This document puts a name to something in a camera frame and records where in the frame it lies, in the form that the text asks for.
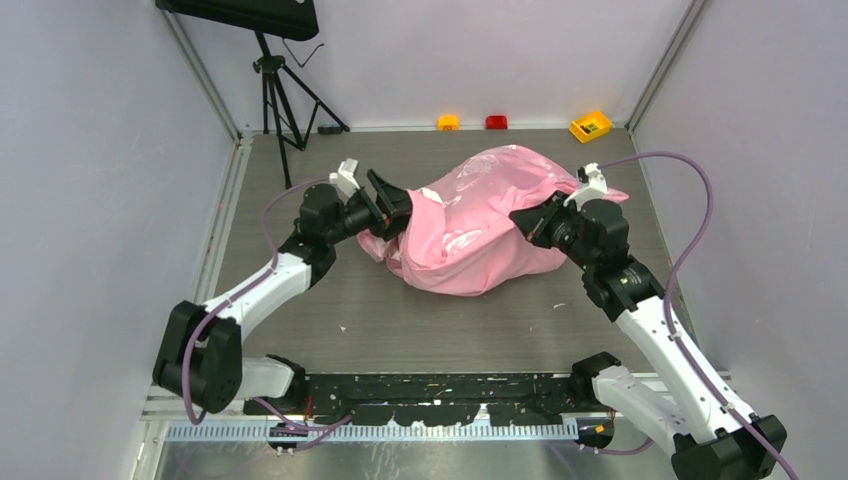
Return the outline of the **pink floral pillowcase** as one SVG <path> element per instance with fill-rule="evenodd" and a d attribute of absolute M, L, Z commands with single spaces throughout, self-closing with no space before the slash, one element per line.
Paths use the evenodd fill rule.
<path fill-rule="evenodd" d="M 411 191 L 404 232 L 383 240 L 363 231 L 357 241 L 410 286 L 437 294 L 478 296 L 507 280 L 562 266 L 566 257 L 527 242 L 510 220 L 555 191 L 571 194 L 577 179 L 520 145 L 484 150 L 431 184 Z"/>

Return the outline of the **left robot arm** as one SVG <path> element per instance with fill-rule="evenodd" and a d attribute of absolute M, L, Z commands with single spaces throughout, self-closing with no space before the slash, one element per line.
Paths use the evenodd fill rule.
<path fill-rule="evenodd" d="M 367 178 L 371 191 L 345 169 L 328 180 L 302 183 L 293 231 L 282 244 L 270 245 L 263 267 L 215 298 L 182 301 L 172 309 L 152 379 L 182 398 L 192 424 L 237 400 L 266 403 L 284 414 L 305 405 L 304 368 L 277 355 L 248 358 L 243 343 L 272 313 L 325 277 L 337 258 L 336 244 L 362 232 L 390 240 L 406 229 L 410 193 L 373 170 Z"/>

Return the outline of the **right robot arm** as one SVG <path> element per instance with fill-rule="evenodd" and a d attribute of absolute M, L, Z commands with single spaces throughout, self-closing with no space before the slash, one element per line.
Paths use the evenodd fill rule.
<path fill-rule="evenodd" d="M 653 273 L 629 252 L 620 206 L 554 193 L 510 213 L 525 239 L 578 265 L 588 298 L 642 352 L 666 387 L 661 395 L 608 352 L 571 368 L 571 397 L 584 410 L 610 407 L 669 457 L 679 479 L 766 479 L 787 432 L 743 401 L 697 349 Z"/>

